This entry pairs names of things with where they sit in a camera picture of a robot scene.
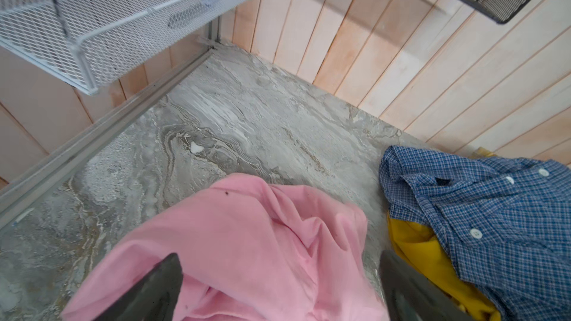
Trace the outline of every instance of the pink cloth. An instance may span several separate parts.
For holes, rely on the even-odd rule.
[[[62,317],[91,320],[169,253],[184,280],[173,320],[389,320],[363,273],[367,218],[308,186],[232,174],[127,234]]]

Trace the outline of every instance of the yellow object behind shirt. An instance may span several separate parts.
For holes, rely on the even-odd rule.
[[[480,290],[461,281],[432,228],[388,218],[389,236],[396,254],[448,294],[476,321],[501,321],[500,312]]]

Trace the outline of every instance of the white button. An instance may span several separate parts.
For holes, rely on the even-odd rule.
[[[482,238],[482,232],[480,232],[479,229],[475,229],[475,228],[470,229],[470,234],[472,234],[472,236],[475,239],[481,239]]]

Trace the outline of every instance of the white mesh shelf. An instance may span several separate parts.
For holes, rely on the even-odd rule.
[[[0,0],[0,45],[93,94],[244,1]]]

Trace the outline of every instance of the marble floor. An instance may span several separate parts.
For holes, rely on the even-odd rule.
[[[214,54],[53,194],[0,231],[0,319],[52,320],[126,233],[233,172],[305,184],[367,215],[389,247],[383,151],[423,143],[238,48]]]

